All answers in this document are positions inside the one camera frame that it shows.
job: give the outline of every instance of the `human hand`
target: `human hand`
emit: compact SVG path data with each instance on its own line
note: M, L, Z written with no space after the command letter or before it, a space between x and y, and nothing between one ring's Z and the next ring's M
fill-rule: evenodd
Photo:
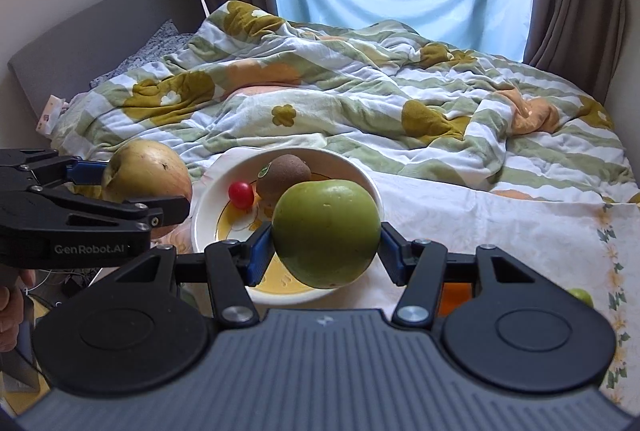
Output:
M21 270L20 278L27 286L35 285L34 270ZM11 289L0 287L0 353L15 348L18 338L18 326L24 318L24 303L22 293L17 286Z

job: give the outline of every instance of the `orange object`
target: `orange object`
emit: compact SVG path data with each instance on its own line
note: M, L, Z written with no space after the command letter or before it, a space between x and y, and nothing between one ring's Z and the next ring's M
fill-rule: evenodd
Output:
M513 135L525 135L532 132L552 134L560 122L558 109L542 97L525 99L517 88L498 92L511 101Z
M448 316L453 310L469 301L472 297L472 285L470 283L445 283L440 294L438 316Z

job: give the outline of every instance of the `pillow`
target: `pillow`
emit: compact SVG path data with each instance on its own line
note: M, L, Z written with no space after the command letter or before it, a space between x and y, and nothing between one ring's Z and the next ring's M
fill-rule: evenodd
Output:
M178 29L175 27L173 21L166 21L158 31L151 36L149 41L147 41L145 45L134 55L127 57L111 72L107 72L106 74L96 77L89 83L89 85L91 88L95 88L97 85L108 81L115 76L124 74L124 72L140 68L146 63L157 61L162 56L172 54L182 48L188 40L191 39L191 37L193 37L193 34L178 33Z

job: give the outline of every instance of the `small green apple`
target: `small green apple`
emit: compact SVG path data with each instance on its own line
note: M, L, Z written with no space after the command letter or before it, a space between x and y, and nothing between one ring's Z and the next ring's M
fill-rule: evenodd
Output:
M586 290L581 288L570 288L567 292L593 308L593 299L591 299L591 294L589 294Z

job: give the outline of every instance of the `fruit sticker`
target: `fruit sticker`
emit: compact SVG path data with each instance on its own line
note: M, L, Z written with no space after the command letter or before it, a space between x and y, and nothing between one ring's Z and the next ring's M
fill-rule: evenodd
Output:
M265 167L263 167L262 169L260 169L260 172L258 173L258 178L262 178L263 176L265 176L267 174L267 172L269 171L269 168L271 167L271 162L268 163Z

